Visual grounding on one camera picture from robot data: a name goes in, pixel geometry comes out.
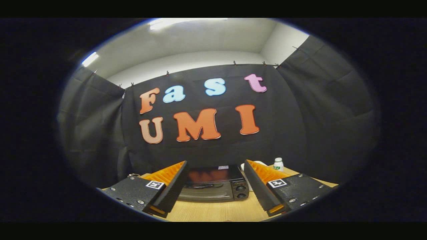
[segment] oven door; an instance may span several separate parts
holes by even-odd
[[[178,197],[187,202],[228,202],[234,201],[233,190],[229,182],[186,184]]]

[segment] ceiling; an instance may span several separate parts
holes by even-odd
[[[105,42],[88,68],[108,78],[135,65],[200,51],[260,53],[277,22],[266,18],[229,18],[174,24],[152,31],[147,22]]]

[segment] ceiling light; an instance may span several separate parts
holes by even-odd
[[[150,30],[159,30],[176,23],[196,21],[196,20],[227,20],[227,18],[159,18],[151,21],[149,25],[150,25]]]
[[[91,64],[93,61],[95,61],[95,59],[97,59],[99,57],[99,55],[96,52],[93,52],[90,56],[88,56],[88,58],[86,58],[82,64],[84,67],[89,66],[89,64]]]

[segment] blue letter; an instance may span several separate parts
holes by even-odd
[[[209,96],[221,95],[225,92],[225,81],[222,78],[212,78],[205,81],[206,94]]]
[[[163,97],[163,102],[165,103],[170,103],[173,101],[179,102],[185,98],[184,87],[180,85],[172,86],[166,89],[164,93],[166,93],[166,95]]]

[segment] foam letter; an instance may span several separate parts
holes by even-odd
[[[139,122],[139,125],[141,126],[142,137],[146,142],[151,144],[158,144],[163,140],[163,132],[161,130],[162,121],[162,117],[153,118],[153,123],[156,127],[156,136],[154,138],[150,135],[150,130],[148,129],[148,124],[150,123],[150,120],[142,120]]]
[[[252,90],[254,90],[257,93],[263,93],[265,91],[267,91],[267,87],[265,86],[261,86],[259,81],[262,81],[263,79],[261,77],[257,77],[255,74],[251,74],[247,77],[245,77],[246,81],[249,81],[249,84],[252,88]]]
[[[209,96],[221,95],[225,92],[225,81],[222,78],[212,78],[205,81],[206,94]]]
[[[160,89],[159,88],[154,88],[153,90],[150,90],[146,93],[141,94],[141,96],[139,96],[139,98],[141,98],[141,111],[139,111],[140,114],[146,113],[148,111],[151,111],[151,109],[153,109],[153,106],[150,106],[150,102],[151,104],[154,104],[154,102],[156,101],[156,95],[160,93]]]
[[[260,131],[260,128],[255,125],[254,109],[254,105],[240,105],[236,107],[236,111],[240,113],[240,118],[242,120],[240,134],[248,135]]]
[[[170,87],[166,89],[164,93],[166,93],[166,95],[163,97],[163,102],[165,103],[170,103],[173,101],[179,102],[185,98],[184,87],[180,85]]]
[[[194,140],[197,140],[202,128],[202,139],[209,140],[220,138],[221,134],[216,130],[215,114],[216,109],[203,109],[200,112],[196,122],[194,122],[194,120],[187,112],[179,112],[174,114],[173,118],[175,118],[178,123],[178,137],[176,140],[178,142],[188,142],[190,137],[187,135],[187,131]]]

